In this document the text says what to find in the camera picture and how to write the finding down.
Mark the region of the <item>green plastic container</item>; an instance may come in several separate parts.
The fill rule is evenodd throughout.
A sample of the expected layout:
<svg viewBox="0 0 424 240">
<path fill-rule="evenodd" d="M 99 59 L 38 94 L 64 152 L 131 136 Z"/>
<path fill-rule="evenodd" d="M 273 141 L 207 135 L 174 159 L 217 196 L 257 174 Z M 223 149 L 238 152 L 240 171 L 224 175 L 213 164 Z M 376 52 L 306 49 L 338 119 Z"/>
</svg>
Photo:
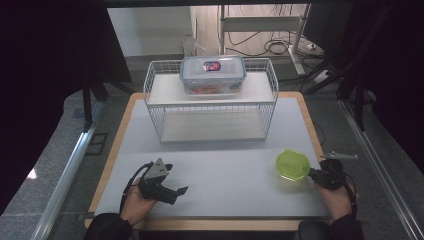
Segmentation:
<svg viewBox="0 0 424 240">
<path fill-rule="evenodd" d="M 309 159 L 303 153 L 290 149 L 285 149 L 277 155 L 275 167 L 282 178 L 290 181 L 306 178 L 311 168 Z"/>
</svg>

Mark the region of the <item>white wire rack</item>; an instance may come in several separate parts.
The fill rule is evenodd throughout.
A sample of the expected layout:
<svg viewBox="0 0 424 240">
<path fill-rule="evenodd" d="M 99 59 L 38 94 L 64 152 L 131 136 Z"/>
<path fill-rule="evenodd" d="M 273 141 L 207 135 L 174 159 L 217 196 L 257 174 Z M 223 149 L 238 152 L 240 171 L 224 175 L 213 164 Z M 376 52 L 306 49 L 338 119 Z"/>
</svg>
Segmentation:
<svg viewBox="0 0 424 240">
<path fill-rule="evenodd" d="M 278 80 L 268 58 L 244 61 L 241 84 L 205 86 L 194 93 L 180 79 L 180 60 L 153 61 L 144 81 L 144 101 L 159 140 L 166 142 L 264 140 L 278 98 Z"/>
</svg>

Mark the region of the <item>translucent plastic box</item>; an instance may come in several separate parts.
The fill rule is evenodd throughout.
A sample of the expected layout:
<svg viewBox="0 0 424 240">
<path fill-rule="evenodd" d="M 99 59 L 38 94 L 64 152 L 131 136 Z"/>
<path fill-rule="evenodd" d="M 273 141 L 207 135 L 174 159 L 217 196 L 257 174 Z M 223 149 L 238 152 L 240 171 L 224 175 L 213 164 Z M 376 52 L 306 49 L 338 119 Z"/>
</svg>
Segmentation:
<svg viewBox="0 0 424 240">
<path fill-rule="evenodd" d="M 185 57 L 198 56 L 207 52 L 207 49 L 201 46 L 191 35 L 183 37 L 182 47 Z"/>
</svg>

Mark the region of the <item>white metal desk frame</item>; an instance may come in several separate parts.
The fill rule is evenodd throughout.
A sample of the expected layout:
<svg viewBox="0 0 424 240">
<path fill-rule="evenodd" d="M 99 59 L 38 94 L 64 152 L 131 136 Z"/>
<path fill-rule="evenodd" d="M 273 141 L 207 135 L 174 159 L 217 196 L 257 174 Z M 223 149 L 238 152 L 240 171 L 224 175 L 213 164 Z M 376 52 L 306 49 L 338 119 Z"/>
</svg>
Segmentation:
<svg viewBox="0 0 424 240">
<path fill-rule="evenodd" d="M 297 50 L 301 35 L 308 17 L 311 5 L 306 4 L 300 16 L 274 16 L 274 17 L 227 17 L 227 5 L 219 6 L 219 54 L 225 53 L 225 34 L 230 32 L 275 32 L 293 31 L 294 42 L 287 47 L 288 54 L 298 76 L 305 76 L 305 70 L 299 59 Z"/>
</svg>

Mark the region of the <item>white power strip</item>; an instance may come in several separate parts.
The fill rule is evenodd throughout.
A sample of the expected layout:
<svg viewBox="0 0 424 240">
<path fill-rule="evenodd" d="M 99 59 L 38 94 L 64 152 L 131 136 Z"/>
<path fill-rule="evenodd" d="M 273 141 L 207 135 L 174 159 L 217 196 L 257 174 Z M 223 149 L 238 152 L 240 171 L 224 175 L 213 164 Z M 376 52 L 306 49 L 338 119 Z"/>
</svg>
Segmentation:
<svg viewBox="0 0 424 240">
<path fill-rule="evenodd" d="M 315 77 L 313 82 L 315 84 L 318 84 L 318 83 L 324 81 L 325 79 L 327 79 L 330 75 L 331 75 L 331 72 L 329 70 L 324 70 Z"/>
</svg>

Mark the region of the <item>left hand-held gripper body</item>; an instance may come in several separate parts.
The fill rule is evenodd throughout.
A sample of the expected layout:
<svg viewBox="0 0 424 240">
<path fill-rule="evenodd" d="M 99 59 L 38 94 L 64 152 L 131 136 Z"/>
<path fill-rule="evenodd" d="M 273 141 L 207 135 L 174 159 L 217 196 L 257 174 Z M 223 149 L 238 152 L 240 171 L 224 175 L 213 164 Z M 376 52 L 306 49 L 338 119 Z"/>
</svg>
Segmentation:
<svg viewBox="0 0 424 240">
<path fill-rule="evenodd" d="M 138 188 L 145 199 L 154 199 L 168 204 L 176 202 L 177 192 L 162 185 L 162 182 L 168 176 L 168 172 L 161 158 L 148 164 L 148 168 L 142 174 L 138 184 Z"/>
</svg>

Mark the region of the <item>aluminium rail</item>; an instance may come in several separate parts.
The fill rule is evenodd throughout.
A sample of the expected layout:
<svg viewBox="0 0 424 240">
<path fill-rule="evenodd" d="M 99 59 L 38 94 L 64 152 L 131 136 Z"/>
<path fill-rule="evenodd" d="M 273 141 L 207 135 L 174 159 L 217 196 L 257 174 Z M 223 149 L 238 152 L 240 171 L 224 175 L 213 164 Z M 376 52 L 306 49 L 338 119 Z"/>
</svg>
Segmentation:
<svg viewBox="0 0 424 240">
<path fill-rule="evenodd" d="M 89 146 L 92 136 L 94 135 L 104 106 L 105 104 L 102 102 L 97 102 L 94 105 L 94 109 L 92 110 L 93 122 L 89 125 L 87 130 L 84 130 L 80 134 L 71 156 L 65 165 L 62 175 L 56 184 L 56 187 L 39 219 L 39 222 L 30 240 L 48 240 L 50 232 L 59 215 L 60 209 L 65 202 L 85 152 Z"/>
<path fill-rule="evenodd" d="M 377 179 L 380 182 L 386 196 L 388 197 L 395 213 L 410 240 L 424 240 L 424 229 L 420 227 L 416 217 L 402 197 L 389 172 L 385 168 L 380 156 L 372 145 L 364 130 L 361 130 L 354 119 L 354 110 L 346 100 L 338 100 L 342 112 L 344 113 L 351 129 L 354 132 L 368 162 L 371 165 Z"/>
</svg>

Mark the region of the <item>light grey table mat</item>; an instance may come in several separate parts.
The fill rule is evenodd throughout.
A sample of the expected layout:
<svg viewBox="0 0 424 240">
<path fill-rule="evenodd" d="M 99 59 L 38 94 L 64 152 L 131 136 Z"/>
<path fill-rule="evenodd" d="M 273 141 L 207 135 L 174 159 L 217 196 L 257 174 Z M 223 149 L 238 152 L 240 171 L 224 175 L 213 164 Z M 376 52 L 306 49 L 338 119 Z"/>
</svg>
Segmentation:
<svg viewBox="0 0 424 240">
<path fill-rule="evenodd" d="M 133 107 L 114 167 L 95 213 L 117 212 L 128 180 L 158 158 L 173 165 L 163 185 L 187 192 L 175 204 L 158 203 L 152 217 L 296 218 L 326 217 L 310 179 L 279 176 L 275 159 L 285 149 L 303 153 L 319 166 L 298 101 L 277 101 L 264 141 L 159 142 L 145 103 Z"/>
</svg>

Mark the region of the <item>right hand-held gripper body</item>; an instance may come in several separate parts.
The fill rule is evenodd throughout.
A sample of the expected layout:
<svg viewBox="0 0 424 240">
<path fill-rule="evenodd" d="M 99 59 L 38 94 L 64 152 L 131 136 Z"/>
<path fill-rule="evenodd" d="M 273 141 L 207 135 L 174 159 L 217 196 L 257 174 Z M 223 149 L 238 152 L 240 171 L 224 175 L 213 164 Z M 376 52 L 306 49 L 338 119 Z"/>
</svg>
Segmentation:
<svg viewBox="0 0 424 240">
<path fill-rule="evenodd" d="M 329 190 L 337 190 L 347 184 L 342 160 L 355 160 L 357 155 L 326 153 L 321 156 L 320 169 L 316 169 L 316 177 L 312 179 L 316 184 Z"/>
</svg>

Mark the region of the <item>black rectangular floor frame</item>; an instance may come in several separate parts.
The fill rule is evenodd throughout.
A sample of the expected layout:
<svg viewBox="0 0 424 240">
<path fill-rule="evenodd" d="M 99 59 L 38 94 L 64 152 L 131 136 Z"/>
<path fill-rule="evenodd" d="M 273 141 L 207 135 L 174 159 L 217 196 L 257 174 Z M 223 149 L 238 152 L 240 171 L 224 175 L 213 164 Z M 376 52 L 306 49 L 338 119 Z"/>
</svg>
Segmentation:
<svg viewBox="0 0 424 240">
<path fill-rule="evenodd" d="M 107 133 L 95 133 L 87 147 L 86 155 L 88 156 L 99 156 L 102 154 L 106 141 L 107 141 L 108 134 Z"/>
</svg>

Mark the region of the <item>clear rectangular food container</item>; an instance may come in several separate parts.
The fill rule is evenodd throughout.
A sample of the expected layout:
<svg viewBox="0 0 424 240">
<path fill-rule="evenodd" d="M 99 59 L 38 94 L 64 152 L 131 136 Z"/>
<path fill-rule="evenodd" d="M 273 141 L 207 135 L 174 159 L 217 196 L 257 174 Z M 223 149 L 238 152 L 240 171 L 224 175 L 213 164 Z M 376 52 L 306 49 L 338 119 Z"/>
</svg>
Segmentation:
<svg viewBox="0 0 424 240">
<path fill-rule="evenodd" d="M 188 95 L 237 95 L 246 76 L 239 56 L 185 57 L 179 73 Z"/>
</svg>

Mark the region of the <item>person's left hand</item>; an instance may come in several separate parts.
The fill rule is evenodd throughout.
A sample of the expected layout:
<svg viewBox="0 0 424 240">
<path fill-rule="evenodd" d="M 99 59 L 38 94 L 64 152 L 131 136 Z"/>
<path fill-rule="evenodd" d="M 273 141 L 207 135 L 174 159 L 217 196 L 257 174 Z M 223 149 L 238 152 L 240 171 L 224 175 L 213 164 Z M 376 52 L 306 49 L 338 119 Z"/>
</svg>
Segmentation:
<svg viewBox="0 0 424 240">
<path fill-rule="evenodd" d="M 144 199 L 137 186 L 131 186 L 120 213 L 120 218 L 131 226 L 142 222 L 157 203 L 153 199 Z"/>
</svg>

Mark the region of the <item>black metal stand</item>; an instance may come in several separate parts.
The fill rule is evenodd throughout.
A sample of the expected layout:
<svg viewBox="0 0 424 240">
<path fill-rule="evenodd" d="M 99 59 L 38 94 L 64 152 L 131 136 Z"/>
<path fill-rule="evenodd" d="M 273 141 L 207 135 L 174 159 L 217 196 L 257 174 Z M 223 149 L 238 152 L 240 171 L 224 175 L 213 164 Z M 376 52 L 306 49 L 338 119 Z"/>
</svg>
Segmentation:
<svg viewBox="0 0 424 240">
<path fill-rule="evenodd" d="M 351 94 L 354 94 L 354 121 L 361 131 L 365 130 L 363 124 L 364 90 L 361 73 L 354 72 L 344 77 L 336 91 L 337 98 L 342 100 L 346 100 Z"/>
<path fill-rule="evenodd" d="M 107 100 L 108 93 L 103 84 L 102 75 L 99 73 L 87 75 L 82 83 L 83 110 L 85 120 L 83 131 L 87 132 L 93 124 L 91 94 L 94 94 L 94 97 L 97 101 L 103 102 Z"/>
</svg>

